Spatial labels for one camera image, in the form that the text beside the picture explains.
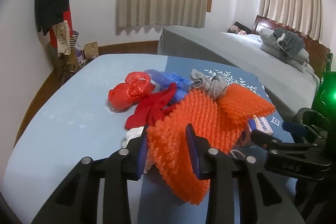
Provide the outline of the red wooden headboard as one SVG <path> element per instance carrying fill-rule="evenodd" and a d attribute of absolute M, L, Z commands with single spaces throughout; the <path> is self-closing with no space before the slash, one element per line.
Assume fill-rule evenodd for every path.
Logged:
<path fill-rule="evenodd" d="M 260 15 L 256 16 L 252 32 L 254 34 L 259 34 L 262 28 L 275 30 L 276 28 L 280 27 L 285 28 L 287 31 L 298 34 L 299 37 L 303 39 L 303 41 L 305 42 L 305 49 L 309 53 L 309 64 L 314 69 L 315 74 L 321 79 L 323 72 L 326 71 L 326 69 L 331 68 L 331 50 L 329 48 L 311 39 L 310 37 L 290 28 L 289 26 L 285 26 L 281 23 L 278 23 L 268 18 L 264 18 Z"/>

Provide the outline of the grey crumpled sock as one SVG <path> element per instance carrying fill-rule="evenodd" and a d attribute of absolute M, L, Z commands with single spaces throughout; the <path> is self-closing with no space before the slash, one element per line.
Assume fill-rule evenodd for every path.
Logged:
<path fill-rule="evenodd" d="M 227 80 L 222 76 L 214 76 L 211 79 L 202 72 L 193 69 L 191 71 L 192 87 L 205 92 L 213 100 L 222 98 L 228 88 Z"/>

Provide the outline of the white blue tissue pack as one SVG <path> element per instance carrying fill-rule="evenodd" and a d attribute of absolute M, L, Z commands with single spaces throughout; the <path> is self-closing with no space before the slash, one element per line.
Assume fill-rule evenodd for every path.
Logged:
<path fill-rule="evenodd" d="M 273 130 L 265 117 L 254 116 L 251 120 L 248 121 L 245 129 L 242 131 L 238 141 L 236 142 L 236 145 L 230 152 L 234 159 L 244 160 L 246 158 L 246 155 L 240 151 L 240 148 L 255 147 L 251 139 L 251 133 L 253 130 L 259 130 L 268 135 L 273 134 Z"/>

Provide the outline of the striped bag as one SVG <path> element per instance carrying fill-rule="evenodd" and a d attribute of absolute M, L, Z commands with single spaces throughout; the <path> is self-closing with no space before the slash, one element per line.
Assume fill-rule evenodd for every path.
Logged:
<path fill-rule="evenodd" d="M 76 46 L 76 43 L 77 43 L 77 38 L 79 36 L 79 32 L 77 31 L 73 31 L 73 35 L 70 39 L 70 49 L 72 50 L 75 46 Z M 57 48 L 55 48 L 51 42 L 49 42 L 49 47 L 52 51 L 52 53 L 55 55 L 55 57 L 58 59 L 59 56 L 58 56 L 58 50 Z"/>

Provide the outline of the blue plastic bag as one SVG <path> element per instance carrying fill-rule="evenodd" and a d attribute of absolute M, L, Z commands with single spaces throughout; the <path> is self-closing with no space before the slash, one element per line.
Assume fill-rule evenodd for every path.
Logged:
<path fill-rule="evenodd" d="M 172 83 L 176 84 L 177 90 L 170 101 L 171 104 L 181 101 L 190 90 L 191 81 L 177 75 L 176 73 L 160 72 L 155 69 L 148 69 L 144 72 L 150 76 L 152 81 L 159 84 L 160 90 L 166 90 Z"/>

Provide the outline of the dark grey towel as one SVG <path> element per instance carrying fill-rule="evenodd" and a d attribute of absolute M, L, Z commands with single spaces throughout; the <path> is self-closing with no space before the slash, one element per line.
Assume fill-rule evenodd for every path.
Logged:
<path fill-rule="evenodd" d="M 296 57 L 305 48 L 305 42 L 296 33 L 284 28 L 276 28 L 273 36 L 277 40 L 278 47 L 289 57 Z"/>

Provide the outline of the red cloth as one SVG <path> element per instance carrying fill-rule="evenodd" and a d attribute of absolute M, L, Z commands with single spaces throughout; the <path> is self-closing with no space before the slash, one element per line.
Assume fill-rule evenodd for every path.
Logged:
<path fill-rule="evenodd" d="M 125 128 L 130 130 L 145 125 L 154 126 L 156 121 L 164 120 L 176 108 L 177 104 L 170 105 L 176 91 L 176 83 L 171 83 L 166 90 L 152 93 L 143 99 L 134 114 L 127 118 Z"/>

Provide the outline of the beige tote bag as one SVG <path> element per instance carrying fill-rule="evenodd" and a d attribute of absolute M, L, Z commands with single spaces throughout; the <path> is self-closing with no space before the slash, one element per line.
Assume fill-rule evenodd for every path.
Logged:
<path fill-rule="evenodd" d="M 69 55 L 71 53 L 70 49 L 70 27 L 68 22 L 64 20 L 61 23 L 52 26 L 53 32 L 56 38 L 58 56 L 61 54 Z"/>

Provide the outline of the red plastic bag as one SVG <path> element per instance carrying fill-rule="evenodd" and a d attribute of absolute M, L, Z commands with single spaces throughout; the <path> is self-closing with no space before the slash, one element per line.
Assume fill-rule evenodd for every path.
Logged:
<path fill-rule="evenodd" d="M 149 96 L 155 89 L 150 76 L 145 72 L 129 73 L 123 83 L 108 93 L 108 102 L 116 110 L 126 110 Z"/>

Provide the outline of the black bag beside bed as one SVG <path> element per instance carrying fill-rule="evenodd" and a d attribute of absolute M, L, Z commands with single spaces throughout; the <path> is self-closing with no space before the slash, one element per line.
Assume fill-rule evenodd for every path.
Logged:
<path fill-rule="evenodd" d="M 252 34 L 252 30 L 239 22 L 235 22 L 232 26 L 228 28 L 228 33 L 238 34 L 238 35 L 249 35 Z"/>

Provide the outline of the bed with grey sheet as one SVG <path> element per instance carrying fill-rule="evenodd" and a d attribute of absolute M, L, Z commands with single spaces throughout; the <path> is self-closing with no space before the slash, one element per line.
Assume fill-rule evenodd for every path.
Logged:
<path fill-rule="evenodd" d="M 299 109 L 312 106 L 319 86 L 319 79 L 311 69 L 300 72 L 262 51 L 261 43 L 246 35 L 166 27 L 162 30 L 157 53 L 213 61 L 253 73 L 286 121 L 291 121 Z"/>

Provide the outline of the black-lined trash bin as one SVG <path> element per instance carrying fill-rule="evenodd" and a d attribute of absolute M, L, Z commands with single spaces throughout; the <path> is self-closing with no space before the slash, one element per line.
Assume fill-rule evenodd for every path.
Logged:
<path fill-rule="evenodd" d="M 299 109 L 292 122 L 302 126 L 316 126 L 327 131 L 329 121 L 319 112 L 307 107 Z"/>

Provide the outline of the red hanging garment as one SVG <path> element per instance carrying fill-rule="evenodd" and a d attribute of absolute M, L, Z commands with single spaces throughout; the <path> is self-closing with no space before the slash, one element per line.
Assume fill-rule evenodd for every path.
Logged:
<path fill-rule="evenodd" d="M 70 7 L 63 12 L 63 21 L 49 28 L 50 44 L 60 54 L 69 55 L 71 50 L 71 38 L 74 34 L 72 28 L 72 16 Z"/>

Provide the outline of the blue tree-print tablecloth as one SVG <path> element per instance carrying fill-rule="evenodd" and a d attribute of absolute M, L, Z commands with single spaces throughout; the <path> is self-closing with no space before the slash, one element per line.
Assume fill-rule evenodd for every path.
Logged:
<path fill-rule="evenodd" d="M 31 223 L 67 174 L 85 156 L 104 159 L 121 148 L 126 119 L 135 106 L 115 112 L 108 104 L 108 91 L 123 83 L 130 72 L 155 69 L 190 79 L 192 69 L 207 77 L 222 75 L 267 99 L 259 79 L 228 65 L 145 54 L 103 55 L 89 63 L 62 86 L 38 111 L 15 146 L 1 190 L 22 223 Z M 266 151 L 250 144 L 239 149 L 254 157 L 250 166 L 261 167 Z M 265 171 L 287 201 L 277 215 L 259 223 L 304 223 L 292 201 L 296 179 Z M 132 223 L 206 223 L 209 195 L 199 206 L 177 198 L 153 166 L 139 181 L 128 182 Z"/>

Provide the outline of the white crumpled tissue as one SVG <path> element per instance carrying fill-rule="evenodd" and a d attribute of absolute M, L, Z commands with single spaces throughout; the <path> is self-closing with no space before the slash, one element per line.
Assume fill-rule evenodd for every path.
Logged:
<path fill-rule="evenodd" d="M 122 148 L 126 148 L 128 146 L 128 143 L 131 139 L 140 137 L 143 132 L 144 126 L 141 127 L 134 127 L 127 131 L 125 135 L 125 140 L 122 143 Z M 146 163 L 144 167 L 144 174 L 148 173 L 151 167 L 155 164 L 155 160 L 150 154 L 150 152 L 147 153 Z"/>

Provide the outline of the folded grey quilt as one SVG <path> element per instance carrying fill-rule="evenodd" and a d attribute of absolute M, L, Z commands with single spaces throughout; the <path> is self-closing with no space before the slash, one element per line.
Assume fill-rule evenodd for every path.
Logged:
<path fill-rule="evenodd" d="M 285 28 L 262 28 L 259 32 L 262 41 L 260 50 L 276 57 L 299 72 L 304 73 L 309 66 L 309 53 L 305 42 L 294 32 Z"/>

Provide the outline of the brown paper bag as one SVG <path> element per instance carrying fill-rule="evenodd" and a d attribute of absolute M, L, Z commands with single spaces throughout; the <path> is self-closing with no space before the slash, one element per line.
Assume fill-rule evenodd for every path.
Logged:
<path fill-rule="evenodd" d="M 87 60 L 93 60 L 99 57 L 98 43 L 91 42 L 84 45 L 84 56 Z"/>

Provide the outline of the orange foam net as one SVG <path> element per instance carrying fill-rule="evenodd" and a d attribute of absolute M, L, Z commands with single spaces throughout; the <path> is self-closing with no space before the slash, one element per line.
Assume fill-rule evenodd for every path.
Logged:
<path fill-rule="evenodd" d="M 150 155 L 173 193 L 184 202 L 198 205 L 210 182 L 198 180 L 193 173 L 186 126 L 191 124 L 197 136 L 228 154 L 249 120 L 271 115 L 275 110 L 271 102 L 239 84 L 229 85 L 226 94 L 216 101 L 192 89 L 164 120 L 147 128 Z"/>

